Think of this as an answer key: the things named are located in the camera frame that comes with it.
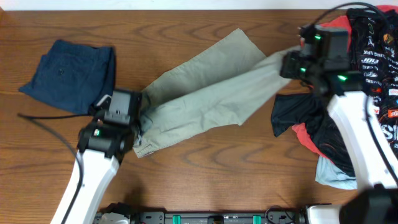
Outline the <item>khaki beige trousers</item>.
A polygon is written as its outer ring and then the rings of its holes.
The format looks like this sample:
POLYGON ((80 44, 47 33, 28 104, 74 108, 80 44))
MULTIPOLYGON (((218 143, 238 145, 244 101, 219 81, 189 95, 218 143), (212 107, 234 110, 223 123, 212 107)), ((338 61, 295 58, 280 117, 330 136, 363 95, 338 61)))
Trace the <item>khaki beige trousers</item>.
POLYGON ((241 29, 163 73, 143 90, 137 157, 204 133, 242 125, 289 83, 280 76, 289 49, 264 55, 241 29))

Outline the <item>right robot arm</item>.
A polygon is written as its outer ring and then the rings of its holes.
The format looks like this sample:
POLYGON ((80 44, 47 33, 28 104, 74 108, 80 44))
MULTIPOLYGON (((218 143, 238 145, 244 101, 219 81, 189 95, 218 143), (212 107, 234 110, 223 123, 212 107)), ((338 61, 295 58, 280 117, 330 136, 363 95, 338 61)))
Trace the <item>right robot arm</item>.
POLYGON ((344 205, 308 205, 300 223, 397 223, 397 158, 365 94, 361 72, 350 69, 348 32, 309 24, 300 50, 283 59, 280 75, 309 82, 327 104, 351 159, 358 195, 344 205))

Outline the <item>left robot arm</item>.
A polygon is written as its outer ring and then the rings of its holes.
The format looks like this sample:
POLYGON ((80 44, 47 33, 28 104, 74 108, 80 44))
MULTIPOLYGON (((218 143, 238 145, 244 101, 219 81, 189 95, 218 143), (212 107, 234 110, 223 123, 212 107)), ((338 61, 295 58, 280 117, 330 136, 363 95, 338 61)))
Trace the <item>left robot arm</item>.
POLYGON ((141 134, 142 93, 114 90, 109 107, 98 111, 78 136, 70 181, 52 223, 92 223, 124 155, 141 134))

